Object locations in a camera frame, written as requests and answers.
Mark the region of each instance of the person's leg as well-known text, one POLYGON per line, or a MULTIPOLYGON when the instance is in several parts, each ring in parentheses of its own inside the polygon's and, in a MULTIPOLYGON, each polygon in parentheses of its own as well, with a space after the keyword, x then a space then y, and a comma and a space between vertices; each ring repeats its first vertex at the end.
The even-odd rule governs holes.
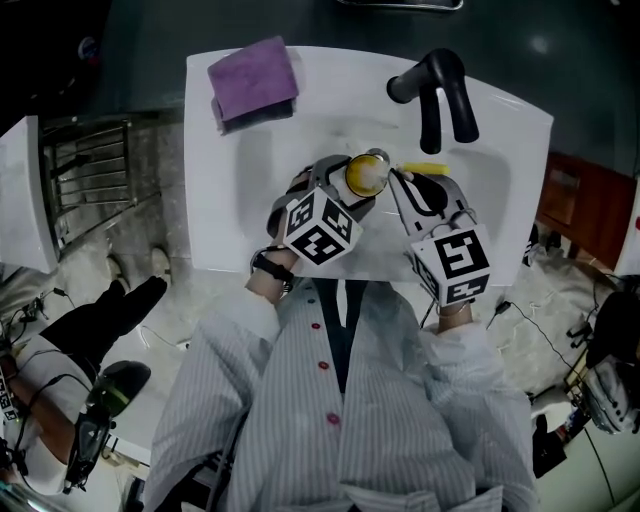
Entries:
POLYGON ((95 303, 70 311, 40 335, 67 354, 93 381, 102 362, 102 359, 93 358, 94 348, 111 347, 118 339, 117 330, 103 319, 117 310, 123 297, 124 287, 120 282, 113 281, 95 303))
POLYGON ((118 336, 130 333, 139 325, 167 291, 167 283, 156 276, 150 277, 120 301, 116 327, 118 336))

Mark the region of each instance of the yellow sponge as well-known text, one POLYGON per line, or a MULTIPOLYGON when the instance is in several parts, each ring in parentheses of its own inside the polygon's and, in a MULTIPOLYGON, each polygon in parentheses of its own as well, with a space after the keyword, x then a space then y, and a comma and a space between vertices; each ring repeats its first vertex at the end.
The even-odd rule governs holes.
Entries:
POLYGON ((416 174, 449 174, 449 166, 431 162, 407 162, 399 165, 400 170, 416 174))

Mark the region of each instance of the countertop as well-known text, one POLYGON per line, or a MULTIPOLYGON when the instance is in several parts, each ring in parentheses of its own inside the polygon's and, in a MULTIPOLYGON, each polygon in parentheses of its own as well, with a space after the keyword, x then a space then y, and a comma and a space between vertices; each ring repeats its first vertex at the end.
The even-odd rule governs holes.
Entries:
POLYGON ((614 12, 607 0, 466 0, 452 14, 335 0, 113 0, 95 91, 71 114, 181 109, 188 55, 276 34, 414 60, 447 47, 468 75, 553 115, 552 150, 631 175, 632 58, 614 12))

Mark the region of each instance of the wooden cabinet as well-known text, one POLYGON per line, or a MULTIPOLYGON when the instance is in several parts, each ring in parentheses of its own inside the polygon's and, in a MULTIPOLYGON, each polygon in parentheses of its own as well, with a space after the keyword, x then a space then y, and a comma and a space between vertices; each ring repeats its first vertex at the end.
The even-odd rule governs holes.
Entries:
POLYGON ((551 153, 537 219, 615 269, 635 193, 636 180, 628 176, 551 153))

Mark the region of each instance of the human arm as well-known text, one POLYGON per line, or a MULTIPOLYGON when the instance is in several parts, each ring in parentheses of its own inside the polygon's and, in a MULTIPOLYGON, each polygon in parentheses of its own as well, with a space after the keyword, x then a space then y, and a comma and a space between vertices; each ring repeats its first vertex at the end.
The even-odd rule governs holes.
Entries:
POLYGON ((245 288, 214 300, 194 331, 153 438, 149 510, 205 456, 224 449, 253 402, 279 330, 273 304, 245 288))
POLYGON ((527 397, 507 381, 484 326, 442 326, 441 319, 438 330, 421 333, 429 399, 447 423, 456 451, 473 464, 478 491, 503 486, 506 510, 536 509, 527 397))
POLYGON ((53 402, 42 396, 28 379, 16 375, 12 358, 3 357, 0 366, 3 375, 9 379, 7 384, 11 391, 23 404, 31 406, 30 414, 42 429, 41 441, 59 462, 68 464, 76 433, 74 424, 53 402))
MULTIPOLYGON (((309 173, 303 172, 299 176, 296 176, 289 188, 295 187, 299 183, 303 183, 309 179, 309 173)), ((284 228, 286 222, 286 215, 282 215, 280 223, 278 225, 278 234, 271 242, 271 246, 282 245, 284 239, 284 228)), ((264 255, 265 258, 272 261, 276 265, 282 265, 286 270, 291 271, 293 266, 298 261, 298 256, 289 249, 281 249, 277 251, 267 252, 264 255)), ((256 269, 245 288, 253 293, 266 298, 272 304, 277 304, 282 297, 284 289, 284 282, 275 279, 271 274, 261 269, 256 269)))
POLYGON ((471 305, 468 302, 440 308, 438 313, 438 334, 473 322, 471 305))

